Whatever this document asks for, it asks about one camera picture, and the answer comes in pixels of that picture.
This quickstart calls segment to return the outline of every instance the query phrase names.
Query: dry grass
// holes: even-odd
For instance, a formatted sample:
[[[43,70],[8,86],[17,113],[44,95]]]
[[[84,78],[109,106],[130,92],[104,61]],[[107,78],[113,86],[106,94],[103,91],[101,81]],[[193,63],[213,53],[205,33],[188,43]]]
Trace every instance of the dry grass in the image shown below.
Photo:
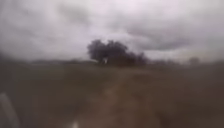
[[[4,90],[24,128],[221,128],[224,70],[22,65]]]

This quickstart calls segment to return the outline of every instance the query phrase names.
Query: ground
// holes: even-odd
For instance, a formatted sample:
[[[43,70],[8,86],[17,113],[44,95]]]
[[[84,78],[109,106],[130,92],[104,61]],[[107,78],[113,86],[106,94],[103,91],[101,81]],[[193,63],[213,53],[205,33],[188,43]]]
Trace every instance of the ground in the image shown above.
[[[2,90],[23,128],[221,128],[223,67],[22,64]]]

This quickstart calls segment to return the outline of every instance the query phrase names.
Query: dark tree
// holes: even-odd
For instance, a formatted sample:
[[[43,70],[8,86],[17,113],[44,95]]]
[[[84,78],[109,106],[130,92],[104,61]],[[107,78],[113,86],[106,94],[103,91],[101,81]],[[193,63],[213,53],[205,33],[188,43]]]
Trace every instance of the dark tree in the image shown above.
[[[198,65],[200,63],[200,59],[197,58],[197,57],[192,57],[192,58],[189,59],[189,63],[191,65]]]
[[[144,53],[127,52],[128,47],[119,41],[109,40],[107,44],[94,40],[88,46],[91,59],[101,64],[109,65],[142,65],[147,58]]]
[[[99,63],[105,63],[106,55],[106,45],[102,43],[101,40],[94,40],[88,46],[90,58],[96,60]]]

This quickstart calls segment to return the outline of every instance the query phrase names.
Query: vegetation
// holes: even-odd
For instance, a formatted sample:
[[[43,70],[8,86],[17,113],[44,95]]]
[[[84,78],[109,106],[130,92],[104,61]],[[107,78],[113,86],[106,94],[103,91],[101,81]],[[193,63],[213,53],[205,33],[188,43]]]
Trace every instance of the vegetation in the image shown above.
[[[119,41],[109,40],[107,44],[94,40],[88,46],[90,58],[104,65],[144,65],[147,58],[144,53],[135,54]]]

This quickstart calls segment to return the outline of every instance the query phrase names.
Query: tree canopy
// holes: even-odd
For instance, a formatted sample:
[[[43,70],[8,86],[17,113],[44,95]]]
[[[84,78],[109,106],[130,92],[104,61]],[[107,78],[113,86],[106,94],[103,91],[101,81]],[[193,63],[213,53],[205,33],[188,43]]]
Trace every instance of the tree canopy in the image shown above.
[[[88,52],[90,58],[100,64],[142,65],[147,63],[144,53],[129,52],[126,45],[114,40],[109,40],[107,43],[94,40],[88,46]]]

